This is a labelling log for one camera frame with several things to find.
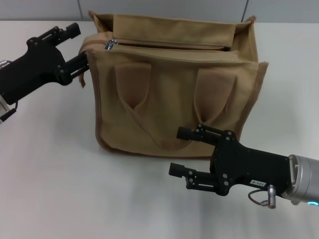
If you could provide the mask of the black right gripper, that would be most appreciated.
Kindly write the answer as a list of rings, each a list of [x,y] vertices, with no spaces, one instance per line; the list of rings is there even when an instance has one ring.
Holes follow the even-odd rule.
[[[222,131],[203,124],[198,124],[196,129],[180,126],[176,138],[215,146],[210,164],[212,174],[176,163],[170,164],[169,175],[184,177],[189,190],[216,192],[226,196],[230,188],[238,184],[263,191],[273,185],[276,195],[281,196],[291,185],[287,156],[245,147],[232,131]]]

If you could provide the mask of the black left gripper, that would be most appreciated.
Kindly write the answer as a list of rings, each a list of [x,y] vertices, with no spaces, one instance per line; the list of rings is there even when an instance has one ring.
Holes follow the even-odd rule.
[[[47,83],[69,85],[72,79],[89,70],[86,53],[65,61],[56,48],[81,34],[79,25],[66,29],[53,27],[38,38],[27,41],[27,52],[0,70],[0,95],[12,105]]]

